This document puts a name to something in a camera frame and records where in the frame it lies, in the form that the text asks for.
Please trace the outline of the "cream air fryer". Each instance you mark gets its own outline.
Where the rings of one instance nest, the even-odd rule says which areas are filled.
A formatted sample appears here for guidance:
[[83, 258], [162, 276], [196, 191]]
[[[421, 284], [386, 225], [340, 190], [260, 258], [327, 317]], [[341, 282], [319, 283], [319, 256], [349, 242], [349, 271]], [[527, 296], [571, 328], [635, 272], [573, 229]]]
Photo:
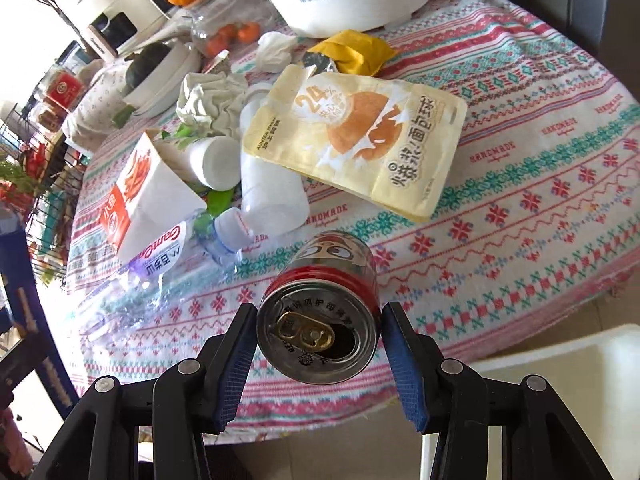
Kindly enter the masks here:
[[82, 40], [111, 62], [150, 39], [167, 22], [153, 0], [55, 0]]

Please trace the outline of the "beige snack pouch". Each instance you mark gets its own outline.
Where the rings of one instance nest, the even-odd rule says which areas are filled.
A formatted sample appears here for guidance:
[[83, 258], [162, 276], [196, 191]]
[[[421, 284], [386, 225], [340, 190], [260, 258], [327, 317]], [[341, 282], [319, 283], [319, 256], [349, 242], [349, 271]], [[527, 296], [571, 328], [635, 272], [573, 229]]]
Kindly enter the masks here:
[[405, 80], [288, 66], [242, 135], [248, 154], [413, 222], [434, 214], [468, 104]]

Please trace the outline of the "dark green squash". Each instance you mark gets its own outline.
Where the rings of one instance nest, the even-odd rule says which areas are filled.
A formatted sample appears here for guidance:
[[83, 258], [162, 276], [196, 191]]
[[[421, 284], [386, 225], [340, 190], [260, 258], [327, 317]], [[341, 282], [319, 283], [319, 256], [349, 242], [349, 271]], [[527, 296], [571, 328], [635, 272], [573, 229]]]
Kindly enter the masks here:
[[154, 42], [144, 47], [130, 63], [126, 71], [126, 85], [130, 90], [140, 86], [155, 67], [166, 58], [171, 47], [162, 42]]

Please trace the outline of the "white paper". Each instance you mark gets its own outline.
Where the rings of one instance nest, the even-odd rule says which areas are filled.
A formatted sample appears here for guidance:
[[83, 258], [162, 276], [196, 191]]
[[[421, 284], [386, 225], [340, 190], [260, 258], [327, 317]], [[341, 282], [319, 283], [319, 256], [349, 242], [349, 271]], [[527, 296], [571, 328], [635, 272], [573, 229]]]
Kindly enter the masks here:
[[187, 74], [180, 86], [177, 116], [200, 133], [236, 138], [247, 89], [242, 74]]

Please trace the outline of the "white stacked bowls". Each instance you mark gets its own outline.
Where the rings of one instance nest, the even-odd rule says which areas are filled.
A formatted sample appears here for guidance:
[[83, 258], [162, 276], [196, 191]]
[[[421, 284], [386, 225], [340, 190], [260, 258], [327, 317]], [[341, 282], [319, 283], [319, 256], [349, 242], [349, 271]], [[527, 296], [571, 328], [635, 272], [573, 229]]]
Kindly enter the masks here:
[[134, 90], [126, 85], [122, 95], [124, 103], [134, 109], [140, 117], [152, 117], [160, 114], [177, 102], [183, 78], [196, 73], [202, 64], [201, 53], [186, 46], [181, 41], [167, 44], [171, 47], [155, 70]]

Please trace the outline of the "small crumpled white tissue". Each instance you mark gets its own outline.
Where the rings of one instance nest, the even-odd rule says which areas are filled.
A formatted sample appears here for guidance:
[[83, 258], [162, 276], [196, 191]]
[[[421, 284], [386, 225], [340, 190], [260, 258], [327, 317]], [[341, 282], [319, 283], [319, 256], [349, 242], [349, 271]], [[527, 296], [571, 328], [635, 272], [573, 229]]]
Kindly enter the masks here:
[[292, 62], [297, 38], [282, 32], [265, 32], [257, 41], [255, 65], [264, 73], [280, 73]]

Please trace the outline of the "white yogurt bottle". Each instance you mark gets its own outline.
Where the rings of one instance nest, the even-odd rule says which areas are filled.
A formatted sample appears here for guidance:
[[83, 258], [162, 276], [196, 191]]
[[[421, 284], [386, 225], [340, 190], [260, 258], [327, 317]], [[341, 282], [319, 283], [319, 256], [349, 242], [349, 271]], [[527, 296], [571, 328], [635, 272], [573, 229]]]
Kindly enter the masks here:
[[303, 181], [296, 172], [241, 152], [241, 210], [255, 235], [295, 231], [309, 216]]

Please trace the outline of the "yellow snack wrapper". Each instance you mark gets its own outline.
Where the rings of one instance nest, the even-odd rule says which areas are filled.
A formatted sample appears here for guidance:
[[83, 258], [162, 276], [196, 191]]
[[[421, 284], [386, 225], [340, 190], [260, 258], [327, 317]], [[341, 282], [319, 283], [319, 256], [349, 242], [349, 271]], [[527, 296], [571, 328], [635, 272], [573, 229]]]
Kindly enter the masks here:
[[343, 74], [375, 76], [397, 52], [383, 39], [343, 30], [309, 48], [330, 58]]

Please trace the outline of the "white red snack box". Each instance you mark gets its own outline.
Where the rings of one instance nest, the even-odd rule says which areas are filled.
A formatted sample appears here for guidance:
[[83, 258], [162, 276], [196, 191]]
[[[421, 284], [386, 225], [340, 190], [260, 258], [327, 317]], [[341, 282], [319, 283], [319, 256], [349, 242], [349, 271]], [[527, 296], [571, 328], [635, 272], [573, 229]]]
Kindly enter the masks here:
[[99, 214], [107, 243], [127, 263], [206, 203], [163, 161], [149, 136], [140, 136]]

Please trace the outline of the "red snack packets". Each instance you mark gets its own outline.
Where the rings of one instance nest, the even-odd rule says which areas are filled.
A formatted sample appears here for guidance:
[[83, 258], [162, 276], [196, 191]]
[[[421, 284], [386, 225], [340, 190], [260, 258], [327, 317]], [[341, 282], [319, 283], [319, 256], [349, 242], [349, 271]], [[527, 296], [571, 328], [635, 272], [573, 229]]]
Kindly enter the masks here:
[[86, 85], [70, 70], [53, 64], [37, 86], [36, 122], [48, 131], [58, 131], [85, 92]]

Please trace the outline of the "small white plastic cup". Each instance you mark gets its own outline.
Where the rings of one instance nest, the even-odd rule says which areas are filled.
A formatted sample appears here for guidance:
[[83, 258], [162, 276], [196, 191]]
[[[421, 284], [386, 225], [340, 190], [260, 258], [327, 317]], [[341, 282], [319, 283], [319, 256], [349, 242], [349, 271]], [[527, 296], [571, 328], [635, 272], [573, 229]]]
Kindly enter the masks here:
[[163, 162], [184, 182], [228, 191], [241, 181], [241, 147], [228, 136], [155, 140]]

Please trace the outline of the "clear crushed plastic bottle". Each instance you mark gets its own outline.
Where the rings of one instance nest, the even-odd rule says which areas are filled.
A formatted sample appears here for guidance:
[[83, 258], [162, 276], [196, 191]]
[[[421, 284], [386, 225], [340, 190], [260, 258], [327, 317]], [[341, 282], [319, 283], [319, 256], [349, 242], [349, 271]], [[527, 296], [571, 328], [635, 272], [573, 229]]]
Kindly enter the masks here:
[[250, 244], [239, 208], [198, 211], [146, 246], [82, 300], [74, 319], [81, 337], [107, 344], [149, 323], [200, 290], [227, 281]]

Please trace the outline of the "glass teapot with tomatoes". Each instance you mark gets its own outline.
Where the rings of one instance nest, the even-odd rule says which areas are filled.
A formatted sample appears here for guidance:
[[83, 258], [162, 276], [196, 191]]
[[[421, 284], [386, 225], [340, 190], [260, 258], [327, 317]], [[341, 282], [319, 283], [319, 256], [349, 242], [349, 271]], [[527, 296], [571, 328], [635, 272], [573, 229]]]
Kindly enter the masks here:
[[277, 21], [269, 0], [200, 0], [189, 15], [192, 42], [206, 58], [245, 50]]

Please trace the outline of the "white plastic trash bin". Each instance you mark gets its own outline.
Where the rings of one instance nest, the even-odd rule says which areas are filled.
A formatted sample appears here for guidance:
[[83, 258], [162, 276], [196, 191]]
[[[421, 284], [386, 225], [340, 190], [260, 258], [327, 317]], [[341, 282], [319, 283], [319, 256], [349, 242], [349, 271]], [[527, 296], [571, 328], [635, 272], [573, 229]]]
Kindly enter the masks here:
[[[596, 448], [608, 479], [639, 475], [639, 329], [627, 324], [587, 338], [469, 365], [480, 376], [517, 384], [547, 379]], [[488, 479], [501, 475], [502, 431], [489, 429]], [[437, 438], [424, 434], [421, 474], [431, 470]]]

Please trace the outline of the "red drink can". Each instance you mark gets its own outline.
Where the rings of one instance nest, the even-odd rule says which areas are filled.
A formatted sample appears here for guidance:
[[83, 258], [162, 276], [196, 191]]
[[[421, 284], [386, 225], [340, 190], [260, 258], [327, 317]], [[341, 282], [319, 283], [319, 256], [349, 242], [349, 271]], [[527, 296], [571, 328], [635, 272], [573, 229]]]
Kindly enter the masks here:
[[326, 231], [308, 240], [266, 289], [257, 343], [286, 377], [334, 385], [369, 365], [380, 317], [371, 249], [352, 234]]

